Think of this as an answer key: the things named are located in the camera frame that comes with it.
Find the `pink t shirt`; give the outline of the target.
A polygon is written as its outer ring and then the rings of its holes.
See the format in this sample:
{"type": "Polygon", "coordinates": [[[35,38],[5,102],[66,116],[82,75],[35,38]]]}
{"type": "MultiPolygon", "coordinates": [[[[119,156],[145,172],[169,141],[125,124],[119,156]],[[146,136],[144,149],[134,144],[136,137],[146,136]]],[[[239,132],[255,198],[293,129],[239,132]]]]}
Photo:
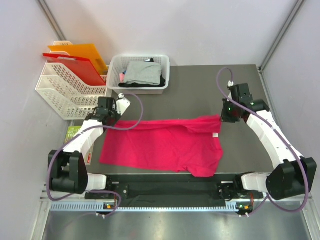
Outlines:
{"type": "Polygon", "coordinates": [[[223,157],[219,115],[194,119],[120,120],[106,132],[99,162],[155,171],[189,172],[194,177],[215,175],[223,157]]]}

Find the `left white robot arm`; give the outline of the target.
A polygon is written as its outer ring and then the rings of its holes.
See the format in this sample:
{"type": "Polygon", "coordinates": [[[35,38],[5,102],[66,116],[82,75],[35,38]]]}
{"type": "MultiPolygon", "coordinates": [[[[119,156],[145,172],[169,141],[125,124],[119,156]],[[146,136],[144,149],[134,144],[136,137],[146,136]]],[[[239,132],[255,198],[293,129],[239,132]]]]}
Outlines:
{"type": "Polygon", "coordinates": [[[64,144],[62,150],[52,150],[48,155],[48,183],[51,191],[83,194],[96,191],[102,198],[109,198],[114,191],[108,177],[88,173],[86,157],[95,141],[113,127],[130,106],[130,101],[119,94],[117,99],[99,97],[97,107],[89,113],[75,137],[64,144]]]}

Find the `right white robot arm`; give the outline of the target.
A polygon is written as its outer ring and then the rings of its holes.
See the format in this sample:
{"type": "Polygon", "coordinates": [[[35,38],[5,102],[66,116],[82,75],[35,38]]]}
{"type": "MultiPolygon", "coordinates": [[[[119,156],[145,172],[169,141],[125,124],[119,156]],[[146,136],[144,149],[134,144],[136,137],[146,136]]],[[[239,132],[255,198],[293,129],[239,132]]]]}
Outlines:
{"type": "Polygon", "coordinates": [[[223,99],[221,121],[236,123],[243,120],[257,135],[272,162],[271,173],[248,172],[235,177],[233,192],[245,198],[251,191],[268,193],[274,200],[282,200],[306,193],[312,187],[317,163],[305,158],[284,136],[275,123],[269,106],[262,99],[254,100],[248,84],[229,81],[228,98],[223,99]]]}

